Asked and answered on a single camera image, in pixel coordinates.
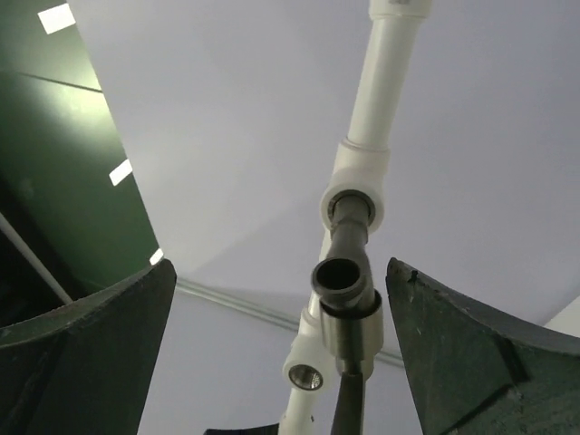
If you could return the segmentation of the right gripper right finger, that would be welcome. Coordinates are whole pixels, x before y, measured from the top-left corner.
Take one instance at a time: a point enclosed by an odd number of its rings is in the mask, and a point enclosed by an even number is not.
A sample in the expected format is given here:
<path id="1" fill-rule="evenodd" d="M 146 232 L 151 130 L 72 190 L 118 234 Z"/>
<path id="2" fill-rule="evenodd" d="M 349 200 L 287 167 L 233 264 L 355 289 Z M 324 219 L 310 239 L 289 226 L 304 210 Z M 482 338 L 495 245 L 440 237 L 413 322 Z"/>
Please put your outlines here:
<path id="1" fill-rule="evenodd" d="M 579 340 L 392 258 L 385 284 L 425 434 L 576 434 Z"/>

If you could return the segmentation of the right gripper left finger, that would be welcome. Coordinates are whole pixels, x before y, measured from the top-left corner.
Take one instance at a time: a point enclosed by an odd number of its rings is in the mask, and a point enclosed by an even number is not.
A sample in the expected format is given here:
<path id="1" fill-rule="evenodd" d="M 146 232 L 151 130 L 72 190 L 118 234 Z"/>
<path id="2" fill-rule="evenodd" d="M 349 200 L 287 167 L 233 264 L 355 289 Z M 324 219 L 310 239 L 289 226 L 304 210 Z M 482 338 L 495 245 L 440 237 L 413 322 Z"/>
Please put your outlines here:
<path id="1" fill-rule="evenodd" d="M 2 327 L 2 433 L 137 433 L 176 283 L 163 259 Z"/>

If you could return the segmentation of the dark grey faucet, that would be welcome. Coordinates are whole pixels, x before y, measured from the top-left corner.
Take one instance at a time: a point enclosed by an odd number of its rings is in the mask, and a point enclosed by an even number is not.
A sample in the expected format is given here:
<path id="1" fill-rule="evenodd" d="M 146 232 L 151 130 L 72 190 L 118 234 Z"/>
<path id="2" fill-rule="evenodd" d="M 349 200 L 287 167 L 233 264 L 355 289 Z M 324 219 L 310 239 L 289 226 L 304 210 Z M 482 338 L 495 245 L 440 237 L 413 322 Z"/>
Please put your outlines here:
<path id="1" fill-rule="evenodd" d="M 311 282 L 320 300 L 325 348 L 336 360 L 340 388 L 332 434 L 363 432 L 366 382 L 383 344 L 382 297 L 375 290 L 365 246 L 371 206 L 347 193 L 333 204 L 330 246 Z"/>

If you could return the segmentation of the white PVC pipe frame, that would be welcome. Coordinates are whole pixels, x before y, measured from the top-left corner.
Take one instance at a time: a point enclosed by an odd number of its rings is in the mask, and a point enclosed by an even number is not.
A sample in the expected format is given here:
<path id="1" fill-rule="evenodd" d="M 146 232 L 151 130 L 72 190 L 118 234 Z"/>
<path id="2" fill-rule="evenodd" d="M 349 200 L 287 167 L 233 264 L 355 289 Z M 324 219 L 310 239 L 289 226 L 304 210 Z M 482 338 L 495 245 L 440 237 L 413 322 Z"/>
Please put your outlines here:
<path id="1" fill-rule="evenodd" d="M 383 184 L 391 157 L 389 137 L 413 46 L 430 11 L 429 1 L 372 1 L 369 4 L 371 31 L 353 112 L 347 132 L 337 145 L 332 174 L 320 200 L 324 239 L 318 263 L 328 253 L 330 217 L 334 202 L 340 196 L 352 192 L 368 201 L 371 206 L 368 240 L 382 224 Z M 311 434 L 318 396 L 332 382 L 338 382 L 340 388 L 336 360 L 323 343 L 320 300 L 313 287 L 300 314 L 283 373 L 290 386 L 288 403 L 280 421 L 269 427 L 268 432 Z"/>

